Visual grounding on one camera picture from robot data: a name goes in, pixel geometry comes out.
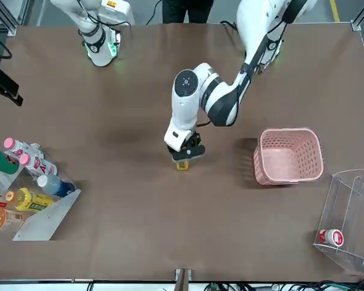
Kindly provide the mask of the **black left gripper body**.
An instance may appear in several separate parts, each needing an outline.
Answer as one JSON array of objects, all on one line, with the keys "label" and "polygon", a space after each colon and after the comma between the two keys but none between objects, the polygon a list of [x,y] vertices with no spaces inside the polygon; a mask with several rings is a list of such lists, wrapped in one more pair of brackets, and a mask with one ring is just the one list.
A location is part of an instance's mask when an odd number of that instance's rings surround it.
[{"label": "black left gripper body", "polygon": [[201,143],[201,136],[194,132],[191,137],[182,143],[180,151],[176,151],[167,146],[169,153],[172,155],[173,162],[183,162],[204,155],[205,146]]}]

